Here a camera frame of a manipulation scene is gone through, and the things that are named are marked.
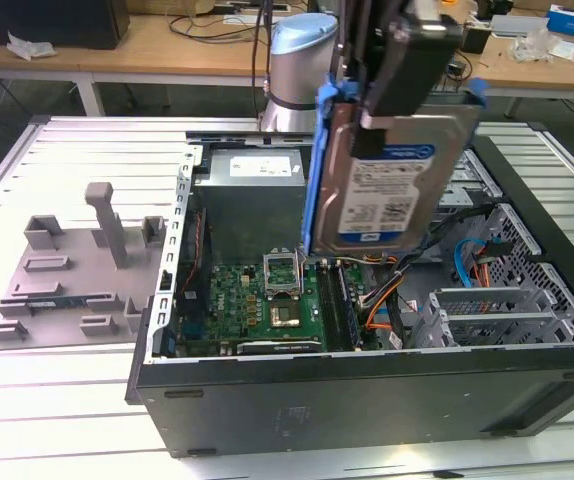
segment hard drive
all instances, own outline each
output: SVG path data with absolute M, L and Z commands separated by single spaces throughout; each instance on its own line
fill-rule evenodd
M 409 117 L 369 118 L 369 128 L 386 134 L 382 153 L 368 156 L 351 154 L 355 108 L 335 105 L 319 178 L 312 165 L 305 250 L 378 255 L 409 251 L 426 232 L 481 106 L 425 105 Z M 310 228 L 308 209 L 314 211 Z

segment table leg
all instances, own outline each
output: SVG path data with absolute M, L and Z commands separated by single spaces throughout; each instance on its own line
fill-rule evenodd
M 76 81 L 76 85 L 78 86 L 78 93 L 83 101 L 83 107 L 85 107 L 85 113 L 87 116 L 104 117 L 105 109 L 103 108 L 103 102 L 100 99 L 98 85 L 87 80 L 78 80 Z
M 520 102 L 522 101 L 523 99 L 520 97 L 512 97 L 512 99 L 509 100 L 509 105 L 507 105 L 507 110 L 505 110 L 505 117 L 514 118 L 518 107 L 520 107 Z
M 165 103 L 164 108 L 171 108 L 171 92 L 169 91 L 169 85 L 165 85 Z

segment wooden table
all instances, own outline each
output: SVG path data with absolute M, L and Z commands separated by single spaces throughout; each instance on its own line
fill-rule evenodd
M 199 24 L 209 23 L 199 19 Z M 185 31 L 189 26 L 179 22 Z M 215 35 L 244 28 L 217 23 L 192 28 L 193 35 Z M 252 39 L 252 32 L 241 38 Z M 114 50 L 56 47 L 54 57 L 27 62 L 0 46 L 0 78 L 71 81 L 78 90 L 87 115 L 104 115 L 97 83 L 153 83 L 163 85 L 251 85 L 252 42 L 206 44 L 169 30 L 162 15 L 132 15 L 129 31 Z M 257 85 L 262 85 L 267 49 L 258 45 Z
M 474 8 L 470 2 L 460 0 L 443 10 L 463 23 Z M 512 14 L 534 15 L 520 10 Z M 209 23 L 207 19 L 199 22 Z M 183 30 L 187 26 L 178 25 Z M 191 33 L 213 35 L 240 28 L 217 23 L 194 28 Z M 507 54 L 510 43 L 511 40 L 492 36 L 482 55 L 468 55 L 474 76 L 489 82 L 488 95 L 574 99 L 573 63 L 561 58 L 552 63 L 517 63 Z M 75 82 L 87 115 L 103 115 L 98 82 L 250 86 L 251 50 L 251 42 L 199 43 L 170 32 L 163 16 L 134 15 L 127 35 L 115 50 L 57 48 L 58 55 L 54 57 L 26 62 L 0 47 L 0 78 Z M 265 55 L 265 47 L 259 45 L 257 76 L 264 71 Z M 261 85 L 262 80 L 258 79 L 257 84 Z M 512 101 L 507 113 L 511 116 L 517 106 L 518 101 Z
M 473 1 L 460 0 L 454 6 L 444 6 L 443 12 L 462 24 L 474 9 Z M 545 12 L 514 9 L 510 15 L 544 16 Z M 574 43 L 574 37 L 561 37 Z M 514 97 L 506 116 L 513 117 L 523 97 L 574 99 L 574 63 L 558 57 L 552 62 L 518 63 L 508 54 L 512 42 L 513 39 L 491 35 L 481 55 L 466 55 L 474 66 L 472 76 L 489 83 L 489 96 Z

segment white plastic bag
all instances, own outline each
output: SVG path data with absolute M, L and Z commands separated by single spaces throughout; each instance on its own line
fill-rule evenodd
M 7 32 L 7 35 L 9 35 L 10 42 L 7 44 L 7 49 L 28 62 L 31 61 L 32 57 L 51 57 L 56 55 L 56 50 L 49 42 L 27 42 L 14 37 L 9 32 Z
M 560 38 L 549 33 L 546 28 L 529 32 L 526 37 L 516 38 L 509 46 L 509 55 L 517 62 L 553 60 L 549 51 L 560 42 Z

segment blue cable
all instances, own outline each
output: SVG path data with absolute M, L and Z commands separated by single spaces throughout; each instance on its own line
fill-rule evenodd
M 481 240 L 480 238 L 463 238 L 460 242 L 456 244 L 456 248 L 454 249 L 454 265 L 456 266 L 456 272 L 460 277 L 460 281 L 463 282 L 463 285 L 467 288 L 471 288 L 473 285 L 471 284 L 471 280 L 469 279 L 469 274 L 465 270 L 465 265 L 463 264 L 462 259 L 462 249 L 463 245 L 468 242 L 473 242 L 478 245 L 482 245 L 483 247 L 487 245 L 487 242 Z

